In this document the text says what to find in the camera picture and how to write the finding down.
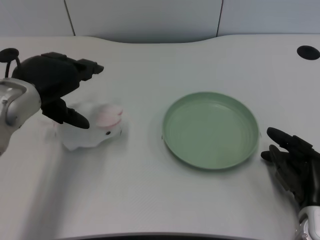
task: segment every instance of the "white wall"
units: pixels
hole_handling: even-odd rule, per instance
[[[224,0],[218,35],[320,34],[320,0]]]
[[[77,36],[181,43],[216,37],[222,0],[66,0]]]
[[[72,35],[63,0],[0,0],[0,37]]]
[[[231,34],[320,34],[320,0],[66,0],[77,36],[181,43]],[[0,0],[0,37],[72,36],[64,0]]]

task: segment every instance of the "plate rim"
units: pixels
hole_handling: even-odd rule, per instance
[[[168,115],[168,112],[169,110],[175,105],[177,104],[179,101],[181,101],[182,99],[184,98],[187,98],[187,97],[190,97],[192,95],[202,95],[202,94],[214,94],[214,95],[221,95],[221,96],[224,96],[224,97],[227,97],[227,98],[230,98],[238,103],[240,103],[241,105],[243,105],[247,110],[248,112],[252,115],[253,119],[254,119],[254,123],[256,124],[256,127],[257,127],[257,135],[255,136],[256,137],[256,141],[255,141],[255,145],[254,147],[249,151],[249,153],[244,157],[244,159],[242,159],[240,162],[238,163],[232,163],[230,165],[227,165],[227,166],[224,166],[224,167],[216,167],[216,168],[207,168],[207,167],[202,167],[202,166],[197,166],[197,165],[194,165],[186,160],[184,160],[183,158],[181,158],[180,156],[178,156],[173,150],[172,148],[169,146],[168,144],[168,141],[166,140],[166,134],[165,134],[165,119]],[[179,99],[177,99],[176,101],[174,101],[170,107],[166,110],[165,114],[164,114],[164,117],[162,119],[162,138],[163,138],[163,141],[165,143],[165,145],[168,147],[168,149],[170,150],[170,152],[175,156],[177,157],[178,159],[180,159],[181,161],[183,161],[184,163],[187,163],[193,167],[196,167],[196,168],[199,168],[199,169],[204,169],[204,170],[222,170],[222,169],[228,169],[228,168],[232,168],[234,166],[237,166],[239,164],[242,164],[243,162],[245,162],[246,160],[248,160],[253,154],[254,152],[256,151],[256,149],[258,148],[258,145],[259,145],[259,136],[260,136],[260,128],[259,128],[259,124],[258,124],[258,121],[255,117],[255,115],[252,113],[252,111],[250,110],[250,108],[248,108],[245,104],[243,104],[241,101],[235,99],[234,97],[232,96],[229,96],[227,94],[224,94],[224,93],[220,93],[220,92],[215,92],[215,91],[198,91],[198,92],[193,92],[193,93],[189,93],[183,97],[180,97]]]

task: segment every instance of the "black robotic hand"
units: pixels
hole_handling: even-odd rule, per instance
[[[270,145],[269,151],[261,157],[276,167],[275,176],[286,191],[291,191],[295,200],[303,208],[320,206],[320,154],[313,146],[297,136],[273,127],[266,131],[268,136],[281,148]]]
[[[9,77],[11,61],[16,60],[17,67],[12,78],[32,84],[41,98],[42,113],[63,124],[68,123],[78,128],[88,129],[88,120],[68,108],[61,97],[71,93],[80,86],[80,81],[87,81],[93,74],[99,74],[104,67],[96,62],[80,59],[74,60],[66,55],[49,52],[33,56],[21,62],[19,51],[7,48],[0,52],[0,62],[7,63],[5,77]]]

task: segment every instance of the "robotic hand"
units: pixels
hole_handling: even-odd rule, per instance
[[[96,62],[74,60],[56,52],[33,56],[22,63],[18,55],[15,48],[0,51],[0,62],[7,63],[5,78],[0,80],[0,156],[6,151],[11,135],[39,109],[57,123],[88,129],[88,120],[68,108],[61,97],[77,89],[80,81],[104,70]],[[17,67],[9,78],[14,60]]]
[[[266,133],[288,151],[281,152],[270,145],[261,157],[275,165],[276,178],[286,191],[293,193],[300,206],[295,240],[320,240],[320,154],[295,135],[273,127]]]

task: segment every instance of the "table surface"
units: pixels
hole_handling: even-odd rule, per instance
[[[0,159],[0,236],[81,239],[126,233],[194,233],[290,240],[297,206],[259,152],[267,127],[320,149],[320,35],[234,35],[179,44],[127,44],[92,37],[2,37],[23,61],[47,52],[86,58],[104,71],[64,99],[120,104],[120,138],[69,152],[38,112]],[[4,76],[5,65],[0,65]],[[171,156],[161,136],[168,107],[201,91],[232,96],[256,116],[258,152],[228,170],[203,171]]]

